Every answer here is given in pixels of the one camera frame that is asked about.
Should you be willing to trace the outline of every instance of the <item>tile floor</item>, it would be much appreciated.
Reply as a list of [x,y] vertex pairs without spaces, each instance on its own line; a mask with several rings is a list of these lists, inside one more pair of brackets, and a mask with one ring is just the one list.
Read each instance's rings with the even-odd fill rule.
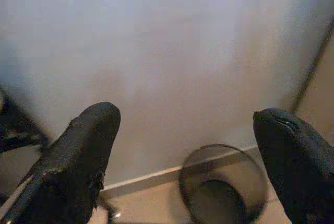
[[[134,192],[111,199],[109,202],[120,209],[121,216],[117,218],[116,223],[191,223],[187,209],[180,198],[177,182]],[[105,224],[106,211],[98,207],[88,223]],[[284,214],[271,185],[267,207],[255,223],[291,223]]]

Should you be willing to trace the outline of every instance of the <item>beige floor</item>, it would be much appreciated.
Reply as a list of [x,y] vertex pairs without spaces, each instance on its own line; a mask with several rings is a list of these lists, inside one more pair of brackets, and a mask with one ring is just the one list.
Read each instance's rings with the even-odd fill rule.
[[[121,216],[116,223],[191,223],[176,182],[111,199],[110,203],[120,209]],[[89,224],[105,223],[106,211],[98,207]],[[267,207],[255,223],[291,223],[272,186],[268,192]]]

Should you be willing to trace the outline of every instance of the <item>baseboard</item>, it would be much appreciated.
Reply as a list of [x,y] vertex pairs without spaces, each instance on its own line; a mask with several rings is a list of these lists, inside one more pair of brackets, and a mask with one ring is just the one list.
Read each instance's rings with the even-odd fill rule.
[[[259,160],[260,153],[257,146],[249,147],[244,149],[247,154],[253,157],[255,160]],[[226,163],[226,158],[231,163],[239,162],[241,156],[238,153],[213,157],[211,161],[215,161],[219,164]],[[115,198],[122,195],[130,194],[136,191],[141,191],[150,187],[158,186],[164,183],[176,181],[178,179],[178,174],[182,166],[168,168],[156,173],[147,174],[135,179],[127,180],[124,182],[119,182],[106,186],[104,190],[101,191],[103,198]]]

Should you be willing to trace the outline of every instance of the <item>white wall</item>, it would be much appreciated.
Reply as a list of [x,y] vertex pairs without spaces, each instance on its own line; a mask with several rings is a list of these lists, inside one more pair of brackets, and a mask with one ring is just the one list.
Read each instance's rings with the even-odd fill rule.
[[0,80],[53,138],[93,103],[120,108],[108,185],[207,143],[253,145],[253,111],[291,105],[334,0],[0,0],[0,11]]
[[309,122],[334,146],[334,38],[322,56],[297,115]]

